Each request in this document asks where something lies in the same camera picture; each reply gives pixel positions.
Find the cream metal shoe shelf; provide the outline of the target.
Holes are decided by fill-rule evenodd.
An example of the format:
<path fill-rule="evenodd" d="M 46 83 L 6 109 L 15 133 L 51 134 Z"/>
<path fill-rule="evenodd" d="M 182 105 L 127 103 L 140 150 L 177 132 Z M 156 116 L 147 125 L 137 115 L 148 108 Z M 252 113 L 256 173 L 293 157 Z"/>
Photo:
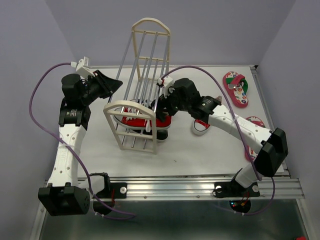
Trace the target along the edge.
<path fill-rule="evenodd" d="M 129 48 L 133 47 L 134 61 L 124 96 L 119 100 L 110 99 L 103 109 L 110 130 L 121 150 L 157 153 L 156 108 L 149 109 L 132 100 L 154 100 L 161 94 L 157 79 L 169 70 L 170 45 L 169 27 L 156 18 L 144 17 L 131 27 L 129 40 L 116 74 L 116 78 L 119 79 Z M 151 131 L 123 127 L 114 121 L 113 115 L 151 120 Z"/>

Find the red sneaker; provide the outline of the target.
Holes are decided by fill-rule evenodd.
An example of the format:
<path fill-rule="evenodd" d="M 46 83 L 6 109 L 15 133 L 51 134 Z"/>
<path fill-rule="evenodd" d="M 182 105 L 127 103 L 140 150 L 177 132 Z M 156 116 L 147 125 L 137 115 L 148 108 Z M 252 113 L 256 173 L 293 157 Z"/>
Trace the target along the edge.
<path fill-rule="evenodd" d="M 202 121 L 202 119 L 207 119 L 209 115 L 213 114 L 213 110 L 221 105 L 222 96 L 214 98 L 211 96 L 204 96 L 199 104 L 199 109 L 204 112 L 204 117 L 201 119 L 195 119 L 193 124 L 191 125 L 191 130 L 193 134 L 197 136 L 204 135 L 210 128 L 210 124 L 208 122 Z"/>
<path fill-rule="evenodd" d="M 148 119 L 119 115 L 113 115 L 112 117 L 117 124 L 131 130 L 146 130 L 147 132 L 152 130 L 152 121 Z M 165 113 L 164 121 L 156 119 L 156 129 L 167 130 L 170 127 L 171 122 L 172 116 Z"/>

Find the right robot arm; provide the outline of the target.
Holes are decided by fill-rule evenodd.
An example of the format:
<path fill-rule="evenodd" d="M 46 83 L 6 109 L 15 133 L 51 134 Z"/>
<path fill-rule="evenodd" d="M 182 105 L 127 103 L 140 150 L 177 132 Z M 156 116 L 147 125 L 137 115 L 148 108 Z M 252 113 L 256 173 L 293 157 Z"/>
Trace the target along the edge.
<path fill-rule="evenodd" d="M 216 198 L 241 197 L 252 191 L 262 177 L 272 178 L 288 155 L 286 133 L 270 130 L 240 117 L 222 104 L 220 98 L 202 96 L 188 78 L 173 80 L 166 76 L 157 80 L 163 94 L 156 100 L 156 117 L 164 121 L 165 113 L 174 116 L 187 112 L 195 120 L 219 128 L 241 140 L 257 156 L 241 168 L 229 182 L 216 182 L 212 194 Z"/>

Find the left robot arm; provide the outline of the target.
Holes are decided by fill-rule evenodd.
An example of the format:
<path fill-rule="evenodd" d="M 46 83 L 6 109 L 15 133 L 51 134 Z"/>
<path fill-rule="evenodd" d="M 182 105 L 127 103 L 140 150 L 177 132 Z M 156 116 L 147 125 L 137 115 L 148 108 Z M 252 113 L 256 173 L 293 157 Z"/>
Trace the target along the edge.
<path fill-rule="evenodd" d="M 58 118 L 59 135 L 54 167 L 46 187 L 38 190 L 38 199 L 51 216 L 84 215 L 95 194 L 114 197 L 107 173 L 93 173 L 78 183 L 78 165 L 83 139 L 91 116 L 90 104 L 111 97 L 122 81 L 105 76 L 99 70 L 86 78 L 71 73 L 61 79 L 63 99 Z"/>

